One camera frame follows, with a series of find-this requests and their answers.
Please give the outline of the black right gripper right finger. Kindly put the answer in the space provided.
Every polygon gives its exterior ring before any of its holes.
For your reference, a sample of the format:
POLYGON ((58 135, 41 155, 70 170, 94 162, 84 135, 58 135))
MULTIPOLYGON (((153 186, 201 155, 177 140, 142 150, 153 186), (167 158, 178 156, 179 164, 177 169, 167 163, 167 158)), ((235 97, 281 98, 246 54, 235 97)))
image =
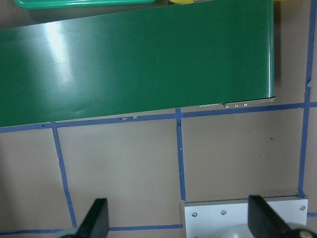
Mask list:
POLYGON ((248 228, 255 238, 305 237, 305 230, 290 228, 259 195, 248 198, 248 228))

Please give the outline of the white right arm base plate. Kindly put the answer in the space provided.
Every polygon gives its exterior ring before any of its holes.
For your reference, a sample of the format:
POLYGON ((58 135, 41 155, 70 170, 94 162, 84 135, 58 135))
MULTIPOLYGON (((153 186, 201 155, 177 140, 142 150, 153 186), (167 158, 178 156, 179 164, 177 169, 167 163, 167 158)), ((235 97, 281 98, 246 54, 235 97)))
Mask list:
MULTIPOLYGON (((265 201, 285 222, 307 224, 308 199, 282 196, 265 201)), ((248 227, 248 199, 185 202, 184 219, 187 238, 220 238, 232 227, 248 227)))

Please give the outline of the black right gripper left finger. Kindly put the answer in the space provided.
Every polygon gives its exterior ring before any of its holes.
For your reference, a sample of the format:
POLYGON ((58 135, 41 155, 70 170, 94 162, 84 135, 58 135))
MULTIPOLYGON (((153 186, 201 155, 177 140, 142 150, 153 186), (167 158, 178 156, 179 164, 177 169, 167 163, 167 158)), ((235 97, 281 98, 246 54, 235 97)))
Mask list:
POLYGON ((77 238, 106 238, 109 232, 108 202, 106 198, 95 199, 76 232, 77 238))

